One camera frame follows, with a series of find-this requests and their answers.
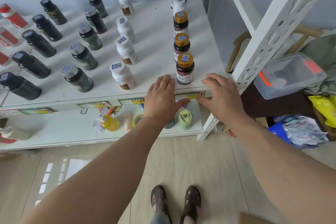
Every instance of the white plastic bottle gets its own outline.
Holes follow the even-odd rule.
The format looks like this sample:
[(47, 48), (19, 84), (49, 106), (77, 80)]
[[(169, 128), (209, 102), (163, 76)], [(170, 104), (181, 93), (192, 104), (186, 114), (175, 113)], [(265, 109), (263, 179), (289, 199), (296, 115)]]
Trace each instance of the white plastic bottle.
[(115, 22), (117, 23), (119, 34), (128, 38), (132, 42), (132, 44), (134, 44), (134, 30), (131, 23), (129, 23), (128, 18), (125, 16), (119, 17)]
[(132, 2), (130, 0), (118, 0), (124, 15), (134, 14)]
[(0, 128), (0, 133), (3, 138), (15, 140), (27, 140), (30, 137), (29, 132), (14, 127)]
[(122, 62), (115, 62), (111, 65), (110, 70), (113, 78), (119, 84), (122, 90), (132, 90), (135, 86), (135, 79), (128, 66)]
[(173, 7), (173, 18), (175, 19), (175, 14), (180, 11), (185, 11), (187, 8), (186, 0), (174, 0)]
[(127, 37), (122, 36), (121, 38), (118, 38), (115, 41), (115, 44), (121, 59), (126, 65), (130, 66), (137, 63), (137, 55), (135, 54), (133, 44)]

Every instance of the black bottle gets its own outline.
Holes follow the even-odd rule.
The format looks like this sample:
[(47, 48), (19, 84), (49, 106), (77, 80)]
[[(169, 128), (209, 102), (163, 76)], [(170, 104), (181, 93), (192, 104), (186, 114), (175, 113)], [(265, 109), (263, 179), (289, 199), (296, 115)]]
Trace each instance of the black bottle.
[(63, 25), (67, 22), (65, 16), (51, 0), (42, 0), (40, 4), (43, 6), (44, 11), (57, 25)]
[(99, 50), (103, 43), (99, 39), (97, 33), (86, 23), (80, 23), (78, 27), (79, 35), (88, 44), (88, 47), (95, 51)]
[(89, 3), (97, 10), (101, 18), (107, 17), (108, 13), (102, 0), (89, 0)]
[(67, 64), (61, 71), (65, 80), (75, 86), (80, 92), (88, 92), (93, 88), (93, 81), (74, 64)]
[(0, 75), (0, 84), (4, 88), (26, 100), (34, 100), (42, 93), (41, 88), (11, 72)]
[(98, 61), (80, 42), (71, 45), (69, 51), (85, 70), (93, 70), (98, 66)]
[(39, 79), (48, 77), (51, 72), (50, 68), (46, 67), (36, 57), (31, 56), (24, 51), (15, 53), (12, 60), (19, 64), (19, 67), (25, 69), (28, 73)]
[(85, 15), (90, 26), (95, 30), (95, 32), (97, 32), (97, 34), (106, 32), (107, 28), (105, 23), (93, 7), (85, 9)]
[(62, 39), (62, 34), (58, 29), (47, 20), (42, 14), (37, 14), (33, 17), (36, 27), (52, 42), (56, 42)]
[(24, 31), (22, 37), (27, 40), (30, 46), (33, 46), (43, 57), (50, 58), (54, 56), (57, 50), (42, 35), (39, 35), (32, 29)]

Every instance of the brown sandal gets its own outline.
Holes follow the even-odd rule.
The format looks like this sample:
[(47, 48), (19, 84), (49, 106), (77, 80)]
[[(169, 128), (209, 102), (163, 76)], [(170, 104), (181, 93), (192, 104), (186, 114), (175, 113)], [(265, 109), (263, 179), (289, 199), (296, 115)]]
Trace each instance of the brown sandal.
[(172, 224), (169, 211), (168, 211), (167, 195), (166, 195), (165, 189), (161, 185), (156, 185), (153, 188), (150, 194), (150, 203), (152, 204), (152, 207), (156, 204), (155, 213), (163, 212), (165, 215), (168, 216), (169, 222), (170, 224)]
[(196, 206), (201, 208), (201, 194), (195, 186), (191, 185), (189, 186), (189, 188), (187, 188), (187, 192), (185, 193), (184, 210), (180, 220), (180, 224), (183, 224), (184, 218), (186, 216), (191, 217), (196, 223), (198, 217)]

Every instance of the clear plastic container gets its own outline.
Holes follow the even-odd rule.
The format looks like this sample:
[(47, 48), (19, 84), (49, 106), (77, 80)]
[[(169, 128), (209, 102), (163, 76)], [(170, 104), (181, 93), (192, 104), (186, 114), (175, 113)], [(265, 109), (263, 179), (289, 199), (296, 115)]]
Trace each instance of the clear plastic container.
[(270, 60), (255, 78), (254, 85), (264, 99), (272, 99), (297, 92), (325, 78), (325, 72), (313, 60), (298, 52)]

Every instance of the right hand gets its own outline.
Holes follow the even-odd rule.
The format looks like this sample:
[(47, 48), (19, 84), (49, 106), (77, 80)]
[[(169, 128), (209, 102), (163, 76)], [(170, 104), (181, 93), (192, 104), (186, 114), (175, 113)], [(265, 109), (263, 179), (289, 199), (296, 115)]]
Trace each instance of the right hand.
[(231, 79), (211, 73), (202, 82), (212, 90), (212, 99), (198, 97), (196, 100), (206, 106), (217, 120), (228, 125), (247, 116), (237, 86)]

